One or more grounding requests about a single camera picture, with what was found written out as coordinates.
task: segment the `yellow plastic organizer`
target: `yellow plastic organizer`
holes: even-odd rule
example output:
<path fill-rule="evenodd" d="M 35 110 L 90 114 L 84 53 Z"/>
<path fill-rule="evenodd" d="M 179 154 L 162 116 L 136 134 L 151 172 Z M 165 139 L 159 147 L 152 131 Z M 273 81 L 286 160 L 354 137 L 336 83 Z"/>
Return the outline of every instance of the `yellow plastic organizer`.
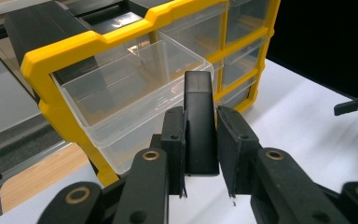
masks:
<path fill-rule="evenodd" d="M 106 34 L 87 31 L 29 51 L 21 64 L 41 113 L 75 142 L 104 185 L 131 167 L 183 102 L 184 72 L 210 71 L 216 105 L 256 99 L 280 0 L 175 0 Z M 60 85 L 53 74 L 93 56 L 98 68 Z"/>

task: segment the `plastic drawer front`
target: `plastic drawer front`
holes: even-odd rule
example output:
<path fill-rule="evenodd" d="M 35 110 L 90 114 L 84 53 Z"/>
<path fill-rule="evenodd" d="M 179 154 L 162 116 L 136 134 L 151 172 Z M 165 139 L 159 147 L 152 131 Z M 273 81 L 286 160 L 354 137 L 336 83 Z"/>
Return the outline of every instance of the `plastic drawer front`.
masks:
<path fill-rule="evenodd" d="M 225 89 L 255 68 L 259 57 L 260 47 L 266 40 L 266 36 L 260 38 L 249 46 L 246 46 L 225 58 L 222 89 Z"/>
<path fill-rule="evenodd" d="M 265 25 L 269 0 L 232 0 L 227 20 L 226 44 Z"/>
<path fill-rule="evenodd" d="M 255 84 L 255 82 L 255 77 L 251 77 L 250 79 L 246 80 L 238 88 L 222 97 L 219 104 L 235 108 L 237 105 L 248 99 L 249 90 L 251 86 Z"/>
<path fill-rule="evenodd" d="M 161 31 L 205 58 L 219 50 L 225 11 L 226 4 L 216 4 L 177 20 Z"/>
<path fill-rule="evenodd" d="M 213 72 L 197 54 L 160 37 L 153 44 L 143 36 L 110 49 L 95 56 L 98 68 L 63 85 L 56 81 L 80 127 L 119 175 L 160 132 L 163 113 L 183 100 L 184 72 Z"/>

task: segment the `black rectangular object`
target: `black rectangular object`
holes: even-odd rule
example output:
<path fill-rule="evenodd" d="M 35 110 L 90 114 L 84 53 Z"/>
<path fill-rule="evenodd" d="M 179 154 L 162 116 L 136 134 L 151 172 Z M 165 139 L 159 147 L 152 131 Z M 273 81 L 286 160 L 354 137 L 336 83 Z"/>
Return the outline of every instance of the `black rectangular object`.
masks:
<path fill-rule="evenodd" d="M 185 73 L 187 175 L 218 175 L 211 74 Z"/>
<path fill-rule="evenodd" d="M 5 28 L 19 64 L 25 53 L 88 31 L 57 2 L 39 5 L 7 13 Z"/>
<path fill-rule="evenodd" d="M 183 108 L 177 106 L 165 112 L 161 132 L 161 148 L 168 155 L 170 194 L 180 197 L 186 196 L 185 146 Z"/>
<path fill-rule="evenodd" d="M 138 152 L 113 223 L 168 223 L 168 179 L 164 150 L 147 148 Z"/>
<path fill-rule="evenodd" d="M 351 113 L 353 111 L 357 111 L 358 103 L 357 101 L 350 101 L 347 103 L 339 104 L 334 106 L 334 115 L 339 116 L 342 114 Z"/>
<path fill-rule="evenodd" d="M 235 109 L 217 107 L 217 153 L 228 195 L 252 192 L 252 158 L 261 146 L 252 128 Z"/>
<path fill-rule="evenodd" d="M 256 159 L 257 176 L 279 214 L 279 223 L 350 223 L 288 153 L 263 148 Z"/>

